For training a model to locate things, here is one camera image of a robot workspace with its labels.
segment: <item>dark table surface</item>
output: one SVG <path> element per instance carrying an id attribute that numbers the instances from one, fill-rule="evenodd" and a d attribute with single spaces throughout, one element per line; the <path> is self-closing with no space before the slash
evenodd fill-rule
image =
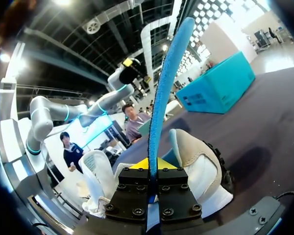
<path id="1" fill-rule="evenodd" d="M 169 130 L 179 128 L 218 148 L 236 179 L 233 201 L 214 216 L 228 222 L 262 197 L 294 190 L 294 68 L 265 73 L 225 115 L 183 111 L 162 130 L 158 155 L 171 145 Z M 147 137 L 121 154 L 118 163 L 147 157 Z M 281 199 L 289 205 L 291 197 Z"/>

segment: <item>black shirt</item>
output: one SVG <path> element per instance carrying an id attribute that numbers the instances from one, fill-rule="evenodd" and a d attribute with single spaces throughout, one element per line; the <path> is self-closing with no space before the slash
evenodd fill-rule
<path id="1" fill-rule="evenodd" d="M 71 163 L 73 162 L 76 166 L 76 169 L 83 173 L 82 169 L 80 168 L 78 161 L 83 156 L 83 149 L 79 147 L 76 143 L 72 143 L 71 151 L 68 151 L 67 149 L 64 149 L 63 157 L 68 167 L 71 166 Z"/>

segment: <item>white panel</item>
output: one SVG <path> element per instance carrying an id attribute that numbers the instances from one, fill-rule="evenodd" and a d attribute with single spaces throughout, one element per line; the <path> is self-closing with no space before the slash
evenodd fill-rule
<path id="1" fill-rule="evenodd" d="M 3 120 L 0 122 L 3 146 L 9 162 L 20 158 L 23 154 L 20 150 L 18 140 L 15 135 L 13 120 Z"/>
<path id="2" fill-rule="evenodd" d="M 22 181 L 23 179 L 25 179 L 28 176 L 21 160 L 17 160 L 16 162 L 12 163 L 12 165 L 13 165 L 13 168 L 15 170 L 16 175 L 19 178 L 19 181 Z"/>

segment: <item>man in gray shirt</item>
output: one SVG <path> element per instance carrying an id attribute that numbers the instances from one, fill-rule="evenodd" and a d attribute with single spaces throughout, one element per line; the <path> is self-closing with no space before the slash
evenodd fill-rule
<path id="1" fill-rule="evenodd" d="M 122 111 L 128 116 L 128 123 L 126 125 L 126 135 L 132 143 L 136 143 L 142 138 L 138 128 L 150 119 L 150 116 L 145 113 L 137 113 L 131 104 L 125 104 Z"/>

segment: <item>floor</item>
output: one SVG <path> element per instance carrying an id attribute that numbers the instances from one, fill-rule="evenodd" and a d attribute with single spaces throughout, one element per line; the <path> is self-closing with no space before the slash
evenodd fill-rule
<path id="1" fill-rule="evenodd" d="M 294 67 L 294 43 L 274 44 L 262 51 L 251 62 L 255 74 L 274 72 Z"/>

